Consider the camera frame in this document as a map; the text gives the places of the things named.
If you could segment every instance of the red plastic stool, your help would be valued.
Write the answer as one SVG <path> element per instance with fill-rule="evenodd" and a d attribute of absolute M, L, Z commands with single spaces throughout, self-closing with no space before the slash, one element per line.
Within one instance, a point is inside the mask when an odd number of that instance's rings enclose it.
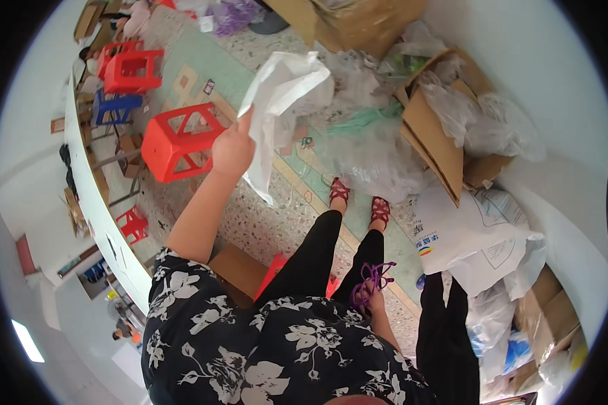
<path fill-rule="evenodd" d="M 169 183 L 212 170 L 211 157 L 200 167 L 188 154 L 211 149 L 214 140 L 225 130 L 225 127 L 209 112 L 213 107 L 214 104 L 211 102 L 198 104 L 160 113 L 149 120 L 142 142 L 142 158 L 158 182 Z M 185 132 L 185 125 L 193 113 L 200 113 L 212 128 L 211 131 L 199 134 Z M 178 132 L 174 132 L 169 125 L 169 119 L 181 115 L 185 118 Z M 189 168 L 176 172 L 180 158 L 185 159 Z"/>
<path fill-rule="evenodd" d="M 122 47 L 118 53 L 134 52 L 137 51 L 138 44 L 144 44 L 144 41 L 118 42 L 116 44 L 105 45 L 97 60 L 97 76 L 102 80 L 105 78 L 105 68 L 113 59 L 111 53 L 114 48 Z"/>
<path fill-rule="evenodd" d="M 122 232 L 124 233 L 124 238 L 127 240 L 129 236 L 133 237 L 131 245 L 138 243 L 140 240 L 148 236 L 148 221 L 146 218 L 138 215 L 136 206 L 133 206 L 133 208 L 126 211 L 124 215 L 117 217 L 116 222 L 118 225 L 119 220 L 122 218 L 126 218 L 126 223 L 121 227 Z"/>
<path fill-rule="evenodd" d="M 261 285 L 259 286 L 259 289 L 258 289 L 257 294 L 255 295 L 255 298 L 253 299 L 253 301 L 257 301 L 259 299 L 259 296 L 261 295 L 263 290 L 266 289 L 268 284 L 270 284 L 270 282 L 275 278 L 277 273 L 284 267 L 284 265 L 286 264 L 287 261 L 288 261 L 288 257 L 284 256 L 283 254 L 278 253 L 275 255 L 275 259 L 273 259 L 272 263 L 270 263 L 270 267 L 268 268 L 266 277 L 264 277 L 263 281 L 261 282 Z M 329 282 L 327 283 L 327 292 L 326 292 L 327 298 L 331 298 L 333 293 L 338 289 L 339 284 L 340 284 L 340 280 L 338 280 L 337 278 L 334 277 L 333 280 L 331 280 L 331 278 L 329 278 Z"/>
<path fill-rule="evenodd" d="M 158 51 L 132 51 L 118 53 L 106 65 L 104 92 L 115 94 L 140 94 L 162 85 L 162 78 L 154 77 L 154 59 L 164 55 Z M 139 69 L 145 69 L 144 76 L 135 76 Z"/>

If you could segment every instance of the hand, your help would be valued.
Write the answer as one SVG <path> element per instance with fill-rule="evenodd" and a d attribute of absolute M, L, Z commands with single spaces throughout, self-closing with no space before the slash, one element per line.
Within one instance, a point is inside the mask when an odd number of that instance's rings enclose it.
<path fill-rule="evenodd" d="M 362 299 L 366 299 L 370 296 L 374 284 L 372 282 L 367 282 L 366 285 L 367 287 L 363 288 L 362 291 L 358 291 L 356 293 L 356 300 L 361 299 L 361 296 Z M 378 288 L 374 288 L 372 298 L 370 298 L 369 302 L 367 302 L 367 308 L 372 314 L 375 314 L 377 312 L 385 312 L 385 299 L 383 298 L 382 291 Z M 365 313 L 365 310 L 362 306 L 360 307 L 360 310 Z"/>
<path fill-rule="evenodd" d="M 222 174 L 235 183 L 250 167 L 255 154 L 255 142 L 248 135 L 252 112 L 254 107 L 223 131 L 212 145 L 212 173 Z"/>

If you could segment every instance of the white table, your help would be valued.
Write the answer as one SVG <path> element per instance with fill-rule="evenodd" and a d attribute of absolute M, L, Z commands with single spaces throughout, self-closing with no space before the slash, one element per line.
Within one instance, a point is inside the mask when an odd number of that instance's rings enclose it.
<path fill-rule="evenodd" d="M 74 184 L 79 195 L 79 206 L 83 217 L 95 231 L 95 243 L 104 255 L 108 266 L 133 302 L 146 315 L 148 293 L 152 278 L 145 265 L 133 252 L 130 244 L 110 213 L 108 204 L 97 187 L 92 168 L 81 138 L 81 127 L 76 110 L 76 97 L 72 86 L 68 86 L 65 106 L 65 141 L 70 150 Z"/>

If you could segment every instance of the finger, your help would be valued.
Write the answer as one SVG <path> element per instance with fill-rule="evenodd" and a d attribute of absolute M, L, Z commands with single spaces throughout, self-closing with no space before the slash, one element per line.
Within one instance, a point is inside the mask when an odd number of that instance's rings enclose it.
<path fill-rule="evenodd" d="M 241 134 L 247 134 L 250 131 L 250 122 L 252 121 L 252 114 L 255 111 L 254 105 L 250 106 L 250 109 L 238 119 L 238 131 Z"/>

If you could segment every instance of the forearm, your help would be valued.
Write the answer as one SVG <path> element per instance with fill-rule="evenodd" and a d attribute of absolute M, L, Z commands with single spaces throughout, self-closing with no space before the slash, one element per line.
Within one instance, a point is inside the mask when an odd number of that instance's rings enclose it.
<path fill-rule="evenodd" d="M 223 209 L 238 179 L 211 171 L 176 221 L 165 246 L 185 259 L 207 263 Z"/>
<path fill-rule="evenodd" d="M 389 319 L 384 309 L 372 312 L 371 326 L 373 332 L 377 336 L 381 336 L 383 339 L 387 340 L 392 346 L 394 346 L 397 351 L 399 351 L 399 353 L 401 352 L 399 343 L 396 341 L 394 333 L 391 331 L 391 327 L 389 327 Z"/>

